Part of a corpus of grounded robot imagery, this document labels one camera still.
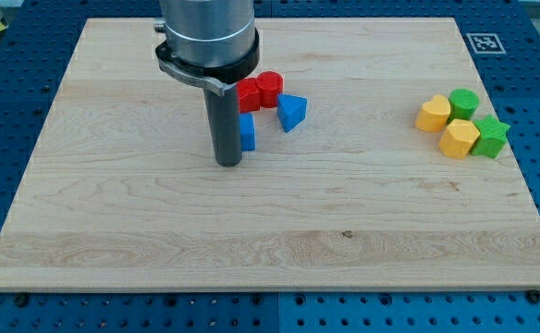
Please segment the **black tool flange mount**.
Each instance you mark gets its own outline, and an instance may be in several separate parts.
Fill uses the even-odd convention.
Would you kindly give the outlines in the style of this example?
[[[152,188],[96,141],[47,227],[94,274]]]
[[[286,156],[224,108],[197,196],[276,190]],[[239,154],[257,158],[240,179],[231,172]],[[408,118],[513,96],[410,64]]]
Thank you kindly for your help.
[[[244,57],[221,67],[199,67],[176,55],[166,42],[155,48],[159,68],[175,80],[189,86],[224,96],[229,86],[247,78],[257,67],[260,58],[260,36],[254,30],[254,42]]]

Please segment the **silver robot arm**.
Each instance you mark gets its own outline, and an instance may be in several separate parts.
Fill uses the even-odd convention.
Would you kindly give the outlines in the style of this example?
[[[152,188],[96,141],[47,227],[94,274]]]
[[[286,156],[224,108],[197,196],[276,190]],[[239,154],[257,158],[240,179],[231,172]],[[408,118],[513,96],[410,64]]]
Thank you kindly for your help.
[[[203,91],[216,163],[242,159],[237,83],[257,67],[260,36],[250,0],[161,0],[153,28],[159,68]]]

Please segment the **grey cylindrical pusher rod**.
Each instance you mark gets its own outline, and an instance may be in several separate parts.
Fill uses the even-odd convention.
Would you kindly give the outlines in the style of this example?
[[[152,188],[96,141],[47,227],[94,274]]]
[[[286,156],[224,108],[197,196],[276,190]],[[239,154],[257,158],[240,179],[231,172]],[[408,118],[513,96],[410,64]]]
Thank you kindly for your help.
[[[223,96],[203,94],[215,161],[221,167],[234,167],[242,158],[237,90],[229,89]]]

